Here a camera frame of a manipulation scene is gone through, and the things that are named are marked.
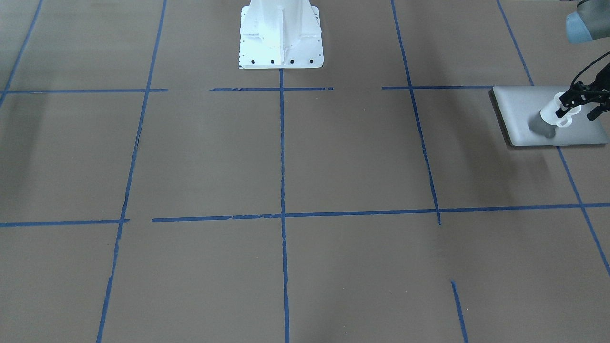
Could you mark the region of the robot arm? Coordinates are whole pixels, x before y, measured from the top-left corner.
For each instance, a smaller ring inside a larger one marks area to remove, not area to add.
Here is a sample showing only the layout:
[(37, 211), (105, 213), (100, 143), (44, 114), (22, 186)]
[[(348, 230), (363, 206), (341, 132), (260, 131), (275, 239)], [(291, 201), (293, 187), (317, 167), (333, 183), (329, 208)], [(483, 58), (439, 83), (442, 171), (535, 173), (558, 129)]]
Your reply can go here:
[[(608, 0), (582, 0), (578, 2), (575, 12), (566, 17), (566, 36), (570, 43), (580, 44), (597, 39), (608, 38), (610, 35), (610, 2)], [(584, 84), (578, 78), (597, 62), (608, 57), (606, 52), (589, 63), (573, 78), (568, 90), (559, 98), (559, 108), (555, 111), (558, 119), (578, 106), (596, 103), (597, 106), (587, 114), (589, 121), (596, 120), (609, 111), (610, 98), (610, 66), (602, 68), (595, 80)]]

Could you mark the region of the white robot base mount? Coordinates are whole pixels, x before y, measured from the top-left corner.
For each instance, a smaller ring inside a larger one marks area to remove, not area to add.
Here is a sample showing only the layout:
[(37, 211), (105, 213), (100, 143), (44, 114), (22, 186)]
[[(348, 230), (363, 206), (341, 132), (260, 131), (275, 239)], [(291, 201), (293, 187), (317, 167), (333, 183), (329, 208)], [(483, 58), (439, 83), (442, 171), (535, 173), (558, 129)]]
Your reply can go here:
[(321, 68), (320, 11), (309, 0), (251, 0), (241, 8), (238, 67)]

